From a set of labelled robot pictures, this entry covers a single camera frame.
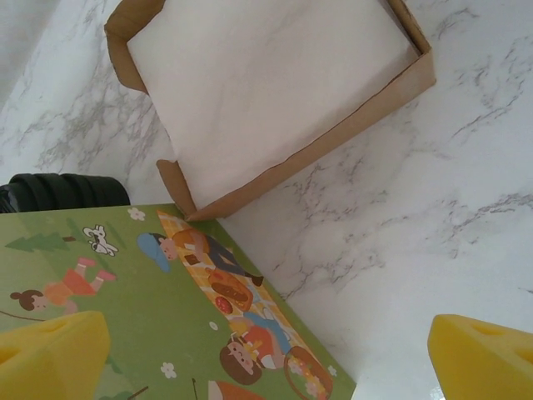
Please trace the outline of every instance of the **cartoon child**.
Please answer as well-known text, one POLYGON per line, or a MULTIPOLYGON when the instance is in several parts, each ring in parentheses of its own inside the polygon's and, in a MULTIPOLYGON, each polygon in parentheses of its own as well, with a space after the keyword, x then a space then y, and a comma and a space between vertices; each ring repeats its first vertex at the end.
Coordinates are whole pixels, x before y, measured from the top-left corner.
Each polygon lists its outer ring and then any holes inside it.
POLYGON ((233 318, 230 326, 242 333, 233 336, 220 351, 220 362, 227 374, 241 385, 252 385, 263 369, 283 368, 285 355, 291 350, 288 335, 268 309, 265 318, 254 312, 233 318))
POLYGON ((252 275, 241 267, 233 253, 222 246, 214 237, 206 235, 184 222, 181 226, 184 228, 175 233, 172 239, 159 233, 142 233, 137 238, 137 244, 166 273, 170 271, 168 261, 178 257, 176 251, 176 246, 178 246, 193 251, 197 263, 202 261, 209 263, 211 260, 213 265, 222 271, 251 278, 254 285, 262 285, 263 277, 252 275))
POLYGON ((89 258, 80 257, 75 269, 67 270, 61 282, 49 283, 42 292, 34 289, 22 293, 13 292, 11 298, 18 300, 20 306, 28 311, 42 311, 49 304, 65 307, 65 314, 75 313, 77 304, 71 296, 94 296, 102 287, 104 281, 114 281, 117 277, 100 270, 94 280, 85 280, 87 267, 94 267, 96 262, 89 258))

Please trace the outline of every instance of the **open cardboard box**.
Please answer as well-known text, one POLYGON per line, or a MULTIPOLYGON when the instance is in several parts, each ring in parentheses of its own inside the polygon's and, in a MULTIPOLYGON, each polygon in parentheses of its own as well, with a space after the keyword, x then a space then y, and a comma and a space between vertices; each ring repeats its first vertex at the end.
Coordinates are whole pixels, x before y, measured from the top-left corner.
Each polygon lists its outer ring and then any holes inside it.
MULTIPOLYGON (((146 94, 148 94, 147 88, 133 62, 127 42, 162 10, 164 2, 165 0, 122 0, 105 26, 109 56, 118 80, 124 86, 146 94)), ((157 168, 168 192, 189 221, 222 218, 233 214, 435 84, 431 46, 416 20, 403 0, 387 0, 387 2, 420 56, 380 92, 369 98, 349 117, 324 132, 317 140, 292 154, 285 162, 266 170, 246 185, 201 209, 197 209, 192 201, 179 160, 157 162, 157 168)))

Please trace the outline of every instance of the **yellow foam block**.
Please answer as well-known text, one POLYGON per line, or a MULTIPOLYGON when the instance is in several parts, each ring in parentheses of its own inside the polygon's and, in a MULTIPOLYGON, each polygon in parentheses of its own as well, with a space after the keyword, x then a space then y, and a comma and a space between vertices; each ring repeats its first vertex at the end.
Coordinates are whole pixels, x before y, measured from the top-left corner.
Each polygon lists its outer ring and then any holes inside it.
POLYGON ((446 400, 533 399, 533 335, 458 315, 437 315, 428 339, 446 400))
POLYGON ((0 399, 91 399, 109 347, 100 312, 0 333, 0 399))

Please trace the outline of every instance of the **illustrated cover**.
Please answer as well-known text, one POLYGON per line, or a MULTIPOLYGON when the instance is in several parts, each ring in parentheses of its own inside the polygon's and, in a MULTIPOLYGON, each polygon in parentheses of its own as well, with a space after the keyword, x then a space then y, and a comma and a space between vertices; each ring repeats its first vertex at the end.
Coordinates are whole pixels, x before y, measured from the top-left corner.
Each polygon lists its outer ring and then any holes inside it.
POLYGON ((0 218, 0 330, 102 312, 95 399, 351 399, 355 383, 218 222, 171 204, 0 218))

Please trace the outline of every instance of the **white paper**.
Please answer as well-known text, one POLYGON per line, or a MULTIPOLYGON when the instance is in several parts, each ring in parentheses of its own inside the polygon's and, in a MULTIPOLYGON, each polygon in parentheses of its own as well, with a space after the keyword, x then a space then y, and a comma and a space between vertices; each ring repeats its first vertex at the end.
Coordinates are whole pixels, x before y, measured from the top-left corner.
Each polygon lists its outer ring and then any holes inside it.
POLYGON ((167 0, 128 46, 198 208, 312 143, 416 58, 378 0, 167 0))

